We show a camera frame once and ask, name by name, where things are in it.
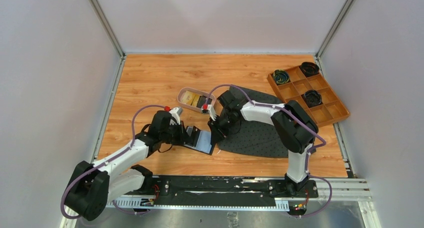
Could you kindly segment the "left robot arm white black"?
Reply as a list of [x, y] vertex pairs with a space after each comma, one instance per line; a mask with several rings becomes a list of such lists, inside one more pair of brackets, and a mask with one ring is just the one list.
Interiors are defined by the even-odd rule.
[[78, 163], [61, 197], [64, 217], [88, 221], [96, 219], [106, 205], [123, 194], [153, 189], [152, 172], [138, 162], [160, 150], [162, 144], [196, 148], [210, 140], [210, 134], [195, 126], [185, 126], [179, 107], [161, 107], [151, 123], [123, 148], [94, 163]]

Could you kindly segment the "black leather card holder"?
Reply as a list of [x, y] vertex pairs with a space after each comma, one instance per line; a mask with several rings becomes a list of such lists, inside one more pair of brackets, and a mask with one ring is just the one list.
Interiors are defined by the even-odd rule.
[[211, 132], [201, 130], [200, 136], [196, 146], [184, 146], [186, 148], [207, 154], [212, 155], [214, 147], [210, 144], [211, 142]]

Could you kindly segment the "pink oval tray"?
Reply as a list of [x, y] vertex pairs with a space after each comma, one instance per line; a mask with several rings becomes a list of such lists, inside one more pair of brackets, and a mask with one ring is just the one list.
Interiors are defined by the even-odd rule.
[[216, 97], [213, 94], [204, 92], [191, 87], [184, 87], [177, 95], [177, 101], [181, 107], [187, 108], [199, 113], [203, 113], [203, 105], [207, 101], [208, 105], [214, 105]]

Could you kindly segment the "black credit card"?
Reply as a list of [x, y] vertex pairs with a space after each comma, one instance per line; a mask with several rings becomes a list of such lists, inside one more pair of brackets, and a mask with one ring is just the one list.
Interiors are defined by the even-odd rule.
[[188, 126], [186, 128], [186, 132], [188, 134], [186, 144], [193, 147], [196, 146], [199, 140], [201, 130], [195, 126]]

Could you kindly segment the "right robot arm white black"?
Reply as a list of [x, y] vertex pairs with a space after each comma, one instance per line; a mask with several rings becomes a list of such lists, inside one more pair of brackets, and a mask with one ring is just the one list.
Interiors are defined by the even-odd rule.
[[231, 91], [218, 97], [224, 114], [217, 115], [213, 105], [204, 103], [202, 112], [209, 113], [208, 126], [211, 131], [211, 145], [223, 141], [230, 126], [238, 121], [260, 122], [274, 127], [283, 146], [288, 151], [288, 169], [284, 175], [283, 187], [272, 188], [273, 192], [285, 192], [299, 196], [309, 181], [309, 158], [318, 136], [318, 127], [296, 101], [269, 104], [252, 100], [248, 95], [237, 98]]

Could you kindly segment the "gold credit card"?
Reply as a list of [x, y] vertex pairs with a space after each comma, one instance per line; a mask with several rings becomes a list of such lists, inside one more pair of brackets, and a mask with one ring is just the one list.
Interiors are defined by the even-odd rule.
[[182, 95], [182, 97], [181, 97], [181, 99], [180, 99], [180, 101], [183, 103], [183, 104], [186, 104], [186, 105], [190, 105], [191, 106], [191, 103], [192, 103], [192, 100], [193, 100], [193, 97], [194, 97], [194, 92], [192, 92], [192, 91], [185, 91], [184, 93], [183, 93], [183, 95]]
[[193, 107], [196, 107], [198, 105], [199, 99], [200, 99], [200, 94], [194, 94], [191, 105]]

